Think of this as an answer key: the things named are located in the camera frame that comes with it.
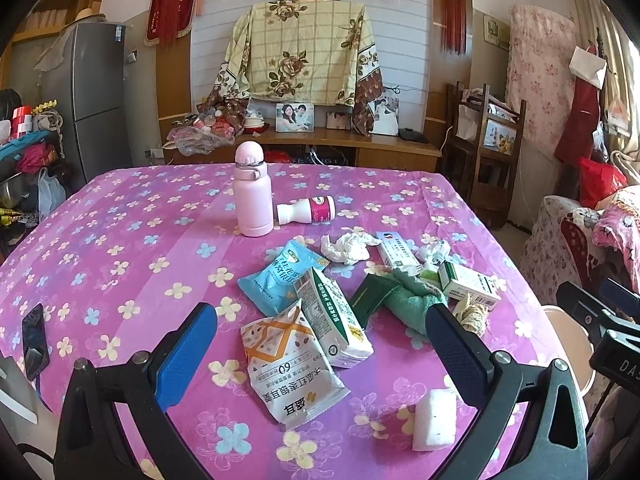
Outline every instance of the cardboard box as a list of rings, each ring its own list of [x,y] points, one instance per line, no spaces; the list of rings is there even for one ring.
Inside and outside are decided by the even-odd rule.
[[[296,281],[302,312],[331,366],[354,367],[373,347],[338,284],[315,268]]]
[[[420,262],[398,233],[378,231],[376,232],[376,238],[382,241],[378,245],[378,251],[387,267],[404,270],[410,276],[420,274],[422,270]]]
[[[498,296],[493,278],[459,264],[444,262],[438,270],[442,291],[448,298],[462,300],[471,295],[471,303],[480,303],[492,310],[502,298]]]

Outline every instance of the tablecloth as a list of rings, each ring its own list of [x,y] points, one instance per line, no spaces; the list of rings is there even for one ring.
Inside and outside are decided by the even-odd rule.
[[[261,270],[290,239],[318,250],[322,234],[398,231],[416,250],[444,238],[452,258],[495,276],[502,301],[482,338],[519,362],[564,357],[559,341],[514,263],[438,174],[337,166],[273,164],[274,203],[330,194],[337,217],[323,224],[276,226],[239,234],[233,166],[117,170],[97,177],[50,215],[0,268],[0,349],[21,357],[20,320],[44,306],[51,362],[42,395],[60,412],[75,359],[96,366],[151,350],[199,301],[216,306],[219,327],[184,399],[168,410],[205,468],[220,479],[369,480],[428,478],[449,452],[414,452],[414,404],[432,388],[452,387],[435,352],[386,310],[368,329],[374,354],[337,374],[351,394],[315,420],[284,431],[246,374],[239,329],[261,316],[236,285]],[[325,271],[350,297],[380,256]],[[459,438],[474,410],[458,398]],[[485,470],[508,454],[523,409],[517,405]],[[140,436],[130,441],[143,468],[157,474]]]

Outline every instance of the floor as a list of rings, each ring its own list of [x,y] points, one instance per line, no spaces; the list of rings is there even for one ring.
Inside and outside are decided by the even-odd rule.
[[[511,224],[505,224],[500,229],[491,231],[491,234],[517,266],[520,263],[524,242],[527,241],[530,235]]]

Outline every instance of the screw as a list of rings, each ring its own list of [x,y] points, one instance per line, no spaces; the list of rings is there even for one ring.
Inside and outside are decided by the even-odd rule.
[[[569,369],[569,365],[562,359],[554,359],[554,366],[561,372],[565,372]]]
[[[495,360],[500,364],[507,365],[511,362],[511,356],[507,352],[500,350],[495,353]]]
[[[89,361],[87,361],[84,357],[79,357],[74,362],[74,368],[76,370],[82,370],[88,364],[89,364]]]
[[[149,352],[147,352],[146,350],[136,352],[135,354],[133,354],[132,361],[134,362],[134,364],[143,365],[144,363],[149,361]]]

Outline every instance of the white food pouch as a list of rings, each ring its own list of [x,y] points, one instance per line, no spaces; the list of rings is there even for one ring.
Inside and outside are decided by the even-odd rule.
[[[316,418],[350,391],[335,375],[297,300],[241,328],[251,386],[287,430]]]

